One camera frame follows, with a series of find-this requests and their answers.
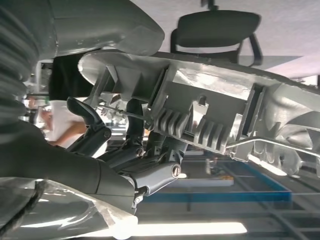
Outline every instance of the cable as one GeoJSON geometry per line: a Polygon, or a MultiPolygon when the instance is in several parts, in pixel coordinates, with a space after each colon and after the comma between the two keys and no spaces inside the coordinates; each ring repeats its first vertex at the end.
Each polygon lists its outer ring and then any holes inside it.
{"type": "Polygon", "coordinates": [[[5,235],[19,228],[26,215],[34,209],[39,199],[44,194],[47,186],[45,180],[36,181],[32,196],[22,209],[14,215],[8,222],[5,224],[0,229],[0,240],[3,239],[5,235]]]}

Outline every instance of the ceiling light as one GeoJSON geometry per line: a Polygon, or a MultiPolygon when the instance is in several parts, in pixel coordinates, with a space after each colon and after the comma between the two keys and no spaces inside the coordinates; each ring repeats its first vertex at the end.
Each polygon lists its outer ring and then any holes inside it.
{"type": "Polygon", "coordinates": [[[111,133],[112,136],[123,136],[124,134],[122,132],[112,132],[111,133]]]}
{"type": "Polygon", "coordinates": [[[285,172],[284,172],[281,169],[278,169],[278,167],[269,164],[269,163],[265,162],[265,161],[261,161],[256,156],[250,154],[248,156],[248,159],[255,163],[255,164],[257,164],[257,165],[260,165],[260,166],[261,166],[264,169],[266,169],[269,172],[272,172],[272,174],[275,174],[275,175],[278,175],[278,176],[287,176],[287,173],[285,173],[285,172]]]}
{"type": "MultiPolygon", "coordinates": [[[[247,229],[240,222],[207,222],[207,223],[172,223],[172,224],[139,224],[132,237],[152,236],[192,236],[217,234],[244,234],[247,229]]],[[[112,237],[111,229],[82,234],[77,237],[112,237]]]]}
{"type": "Polygon", "coordinates": [[[177,176],[178,179],[186,179],[187,175],[186,173],[180,173],[177,176]]]}

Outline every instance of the person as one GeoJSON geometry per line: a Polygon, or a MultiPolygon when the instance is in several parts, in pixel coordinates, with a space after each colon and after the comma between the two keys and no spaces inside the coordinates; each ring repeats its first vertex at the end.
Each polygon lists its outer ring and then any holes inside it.
{"type": "MultiPolygon", "coordinates": [[[[82,117],[67,108],[68,97],[88,97],[93,86],[78,69],[78,61],[85,53],[58,56],[54,59],[48,83],[48,96],[51,110],[42,109],[40,116],[49,133],[48,143],[68,148],[85,133],[87,126],[82,117]]],[[[107,143],[103,144],[93,157],[105,153],[107,143]]]]}
{"type": "Polygon", "coordinates": [[[36,99],[33,96],[29,96],[26,98],[28,100],[27,112],[24,115],[25,117],[29,118],[30,124],[35,124],[35,116],[37,115],[37,106],[36,99]]]}

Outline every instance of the seat cushion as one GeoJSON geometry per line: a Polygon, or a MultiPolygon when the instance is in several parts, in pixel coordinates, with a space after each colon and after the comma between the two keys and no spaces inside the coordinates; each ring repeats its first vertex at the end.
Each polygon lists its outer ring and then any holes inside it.
{"type": "Polygon", "coordinates": [[[177,44],[185,48],[227,47],[241,43],[254,33],[260,16],[244,11],[202,11],[182,16],[177,28],[177,44]]]}

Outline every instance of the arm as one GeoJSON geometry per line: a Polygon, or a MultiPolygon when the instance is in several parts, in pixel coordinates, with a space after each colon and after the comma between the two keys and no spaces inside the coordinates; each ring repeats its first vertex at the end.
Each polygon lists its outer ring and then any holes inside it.
{"type": "Polygon", "coordinates": [[[40,110],[40,117],[45,121],[45,128],[52,131],[52,112],[45,111],[44,109],[40,110]]]}
{"type": "Polygon", "coordinates": [[[68,139],[72,138],[75,135],[84,134],[86,132],[86,130],[87,127],[84,122],[73,121],[69,128],[68,128],[63,135],[59,137],[57,141],[52,142],[51,144],[60,146],[64,142],[67,141],[68,139]]]}

